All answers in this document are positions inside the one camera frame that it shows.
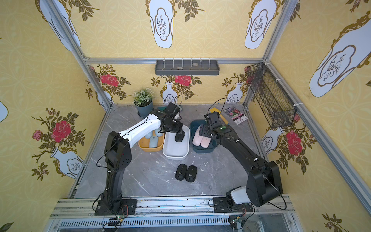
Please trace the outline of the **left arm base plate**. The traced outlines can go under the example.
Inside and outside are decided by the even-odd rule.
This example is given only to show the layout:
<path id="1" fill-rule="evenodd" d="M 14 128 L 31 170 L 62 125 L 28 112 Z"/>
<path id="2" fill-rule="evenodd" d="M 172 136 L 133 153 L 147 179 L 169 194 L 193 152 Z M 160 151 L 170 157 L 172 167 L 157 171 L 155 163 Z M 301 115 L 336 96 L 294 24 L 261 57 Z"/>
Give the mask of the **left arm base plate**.
<path id="1" fill-rule="evenodd" d="M 99 200 L 95 210 L 96 216 L 134 215 L 137 207 L 136 199 L 119 199 L 109 204 L 107 200 Z"/>

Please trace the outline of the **pink mouse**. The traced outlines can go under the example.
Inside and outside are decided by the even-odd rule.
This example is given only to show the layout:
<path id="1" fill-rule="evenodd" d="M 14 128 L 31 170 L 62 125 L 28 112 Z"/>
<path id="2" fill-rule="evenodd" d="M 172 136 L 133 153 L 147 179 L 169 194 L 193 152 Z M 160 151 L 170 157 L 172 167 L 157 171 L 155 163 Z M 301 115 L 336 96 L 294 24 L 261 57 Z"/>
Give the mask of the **pink mouse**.
<path id="1" fill-rule="evenodd" d="M 211 138 L 203 137 L 201 141 L 201 147 L 202 148 L 208 148 L 211 142 Z"/>
<path id="2" fill-rule="evenodd" d="M 199 126 L 197 128 L 197 130 L 195 131 L 195 135 L 194 135 L 194 138 L 193 138 L 193 141 L 192 141 L 192 144 L 194 146 L 200 146 L 201 142 L 203 140 L 203 137 L 200 135 L 200 129 L 201 129 L 201 126 Z"/>
<path id="3" fill-rule="evenodd" d="M 193 144 L 195 146 L 200 146 L 201 143 L 202 143 L 202 140 L 203 140 L 203 136 L 200 136 L 200 135 L 195 135 L 194 139 L 193 139 Z"/>

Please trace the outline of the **black mouse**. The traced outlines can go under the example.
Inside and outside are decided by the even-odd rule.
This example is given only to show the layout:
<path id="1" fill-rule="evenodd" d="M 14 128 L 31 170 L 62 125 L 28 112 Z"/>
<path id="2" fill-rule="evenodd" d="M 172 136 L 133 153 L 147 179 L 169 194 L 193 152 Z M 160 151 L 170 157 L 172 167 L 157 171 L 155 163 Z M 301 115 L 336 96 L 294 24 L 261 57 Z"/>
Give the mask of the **black mouse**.
<path id="1" fill-rule="evenodd" d="M 175 141 L 177 143 L 181 143 L 183 141 L 183 139 L 184 139 L 184 136 L 185 136 L 185 132 L 183 130 L 180 131 L 180 132 L 178 132 L 178 133 L 176 133 Z"/>
<path id="2" fill-rule="evenodd" d="M 175 173 L 175 178 L 176 180 L 182 181 L 186 177 L 186 172 L 187 172 L 187 165 L 185 164 L 180 164 L 177 167 L 176 173 Z"/>
<path id="3" fill-rule="evenodd" d="M 190 165 L 186 171 L 186 181 L 187 182 L 194 182 L 197 176 L 198 168 L 194 165 Z"/>

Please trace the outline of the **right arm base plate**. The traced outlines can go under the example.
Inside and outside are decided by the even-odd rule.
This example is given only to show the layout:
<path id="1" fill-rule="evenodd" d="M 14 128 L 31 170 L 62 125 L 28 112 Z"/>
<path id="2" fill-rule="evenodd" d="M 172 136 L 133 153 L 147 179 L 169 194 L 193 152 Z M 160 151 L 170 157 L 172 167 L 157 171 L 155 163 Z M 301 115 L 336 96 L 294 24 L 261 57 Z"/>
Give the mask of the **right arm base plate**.
<path id="1" fill-rule="evenodd" d="M 213 208 L 215 213 L 251 213 L 253 207 L 250 203 L 237 205 L 228 197 L 214 197 Z"/>

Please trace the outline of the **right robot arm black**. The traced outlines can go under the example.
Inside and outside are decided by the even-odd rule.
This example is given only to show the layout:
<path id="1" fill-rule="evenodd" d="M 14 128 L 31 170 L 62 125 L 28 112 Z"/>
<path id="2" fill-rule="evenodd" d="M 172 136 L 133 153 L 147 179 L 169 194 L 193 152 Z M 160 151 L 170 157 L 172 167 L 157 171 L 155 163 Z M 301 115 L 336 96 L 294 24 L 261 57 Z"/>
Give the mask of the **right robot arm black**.
<path id="1" fill-rule="evenodd" d="M 204 115 L 208 138 L 226 148 L 241 164 L 247 173 L 245 186 L 227 193 L 230 205 L 251 203 L 260 207 L 283 194 L 278 165 L 266 161 L 248 147 L 229 125 L 223 125 L 217 112 Z"/>

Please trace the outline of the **light blue mouse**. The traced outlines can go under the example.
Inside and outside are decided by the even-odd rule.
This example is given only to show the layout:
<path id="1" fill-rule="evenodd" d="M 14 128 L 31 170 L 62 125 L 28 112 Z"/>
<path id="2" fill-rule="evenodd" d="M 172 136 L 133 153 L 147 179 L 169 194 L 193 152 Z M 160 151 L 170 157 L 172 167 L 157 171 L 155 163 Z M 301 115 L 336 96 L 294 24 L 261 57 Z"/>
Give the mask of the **light blue mouse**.
<path id="1" fill-rule="evenodd" d="M 157 148 L 158 147 L 158 140 L 157 136 L 153 136 L 149 139 L 149 148 Z"/>
<path id="2" fill-rule="evenodd" d="M 146 139 L 150 139 L 151 137 L 153 137 L 153 131 L 151 131 L 147 135 L 145 135 Z"/>
<path id="3" fill-rule="evenodd" d="M 155 129 L 155 135 L 157 137 L 162 137 L 164 135 L 163 132 L 162 132 L 162 130 L 161 130 L 161 128 Z"/>

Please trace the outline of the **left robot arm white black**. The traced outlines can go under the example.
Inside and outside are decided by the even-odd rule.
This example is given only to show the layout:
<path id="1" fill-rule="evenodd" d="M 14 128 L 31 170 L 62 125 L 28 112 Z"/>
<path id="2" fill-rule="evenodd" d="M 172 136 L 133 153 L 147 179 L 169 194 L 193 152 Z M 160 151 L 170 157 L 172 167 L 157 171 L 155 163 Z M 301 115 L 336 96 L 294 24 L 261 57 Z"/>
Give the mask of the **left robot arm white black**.
<path id="1" fill-rule="evenodd" d="M 121 132 L 112 131 L 107 137 L 103 156 L 105 157 L 107 178 L 104 192 L 97 198 L 98 205 L 95 215 L 123 215 L 129 210 L 122 211 L 128 203 L 122 200 L 122 182 L 126 167 L 132 160 L 131 148 L 145 135 L 160 129 L 160 133 L 174 133 L 175 144 L 180 145 L 185 132 L 180 119 L 176 119 L 180 108 L 170 102 L 164 110 L 155 109 L 141 122 Z"/>

